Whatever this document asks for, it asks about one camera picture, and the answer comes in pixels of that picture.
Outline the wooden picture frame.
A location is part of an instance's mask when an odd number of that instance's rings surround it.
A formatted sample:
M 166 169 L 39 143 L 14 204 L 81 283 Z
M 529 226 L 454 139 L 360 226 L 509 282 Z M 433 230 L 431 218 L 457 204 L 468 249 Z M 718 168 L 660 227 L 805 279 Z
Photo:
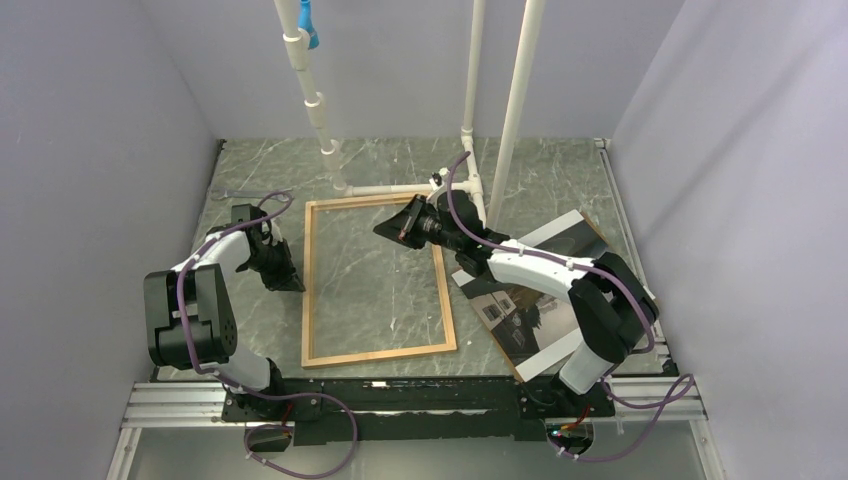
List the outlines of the wooden picture frame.
M 301 333 L 301 366 L 305 369 L 336 367 L 343 365 L 376 362 L 383 360 L 395 360 L 403 358 L 415 358 L 427 355 L 454 352 L 458 348 L 453 313 L 450 304 L 449 290 L 447 284 L 446 268 L 442 249 L 438 246 L 431 248 L 434 262 L 436 287 L 439 296 L 442 328 L 445 341 L 440 344 L 424 346 L 404 347 L 393 350 L 380 350 L 372 352 L 351 353 L 326 357 L 314 355 L 314 279 L 313 259 L 315 253 L 315 242 L 313 227 L 316 224 L 315 216 L 320 211 L 346 210 L 365 207 L 383 207 L 405 204 L 413 199 L 413 192 L 388 193 L 370 196 L 344 197 L 339 199 L 311 200 L 305 203 L 304 217 L 304 258 L 302 280 L 307 291 L 302 297 L 302 333 Z

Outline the glossy photo board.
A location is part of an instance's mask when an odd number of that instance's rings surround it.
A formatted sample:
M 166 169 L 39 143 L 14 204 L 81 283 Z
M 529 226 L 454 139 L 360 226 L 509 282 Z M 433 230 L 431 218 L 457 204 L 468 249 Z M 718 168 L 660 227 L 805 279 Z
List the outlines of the glossy photo board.
M 573 210 L 520 237 L 520 242 L 555 254 L 597 258 L 609 251 L 591 220 Z M 514 285 L 490 284 L 456 270 L 452 278 L 498 344 L 520 381 L 564 365 L 580 335 L 563 302 Z

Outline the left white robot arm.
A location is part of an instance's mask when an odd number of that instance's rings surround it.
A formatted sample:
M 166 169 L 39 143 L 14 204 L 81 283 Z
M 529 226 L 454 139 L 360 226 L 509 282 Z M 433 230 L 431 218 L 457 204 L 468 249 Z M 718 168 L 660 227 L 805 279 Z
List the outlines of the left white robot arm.
M 233 207 L 230 223 L 210 230 L 187 260 L 144 278 L 147 349 L 158 367 L 221 379 L 240 404 L 272 420 L 288 402 L 281 372 L 240 345 L 228 292 L 230 277 L 245 271 L 272 292 L 305 290 L 287 241 L 275 238 L 269 214 L 250 204 Z

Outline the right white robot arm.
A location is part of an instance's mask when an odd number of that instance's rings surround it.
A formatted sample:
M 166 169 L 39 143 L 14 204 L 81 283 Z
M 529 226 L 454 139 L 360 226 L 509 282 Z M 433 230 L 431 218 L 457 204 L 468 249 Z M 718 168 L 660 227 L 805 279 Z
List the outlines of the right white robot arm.
M 563 302 L 580 335 L 550 391 L 553 406 L 564 415 L 588 404 L 590 390 L 637 352 L 660 314 L 654 296 L 619 255 L 573 257 L 526 245 L 484 226 L 462 191 L 416 194 L 373 231 L 410 249 L 446 248 L 462 272 L 477 281 L 514 285 Z

